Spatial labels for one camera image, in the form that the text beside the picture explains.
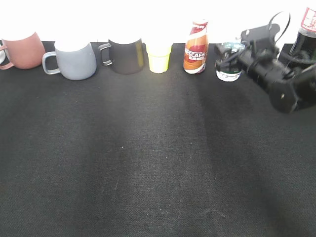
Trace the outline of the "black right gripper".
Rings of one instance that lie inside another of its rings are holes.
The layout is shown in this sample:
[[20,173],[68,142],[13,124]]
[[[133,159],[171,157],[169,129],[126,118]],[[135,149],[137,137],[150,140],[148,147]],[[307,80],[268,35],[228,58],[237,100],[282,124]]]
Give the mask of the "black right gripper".
[[[230,57],[237,52],[233,43],[216,44],[214,52],[221,57]],[[277,59],[279,48],[267,48],[252,41],[245,49],[236,53],[236,59],[216,60],[215,69],[224,73],[240,73],[241,69],[263,90],[269,90],[275,82],[285,82],[295,76],[293,69],[287,68]]]

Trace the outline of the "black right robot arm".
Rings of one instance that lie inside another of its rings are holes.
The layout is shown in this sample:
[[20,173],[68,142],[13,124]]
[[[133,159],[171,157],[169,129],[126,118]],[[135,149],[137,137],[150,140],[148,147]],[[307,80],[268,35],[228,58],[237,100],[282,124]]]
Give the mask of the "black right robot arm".
[[214,51],[221,59],[215,61],[220,72],[243,71],[268,95],[271,105],[289,114],[316,104],[316,65],[305,69],[289,69],[277,60],[277,49],[257,49],[254,41],[234,51],[216,44]]

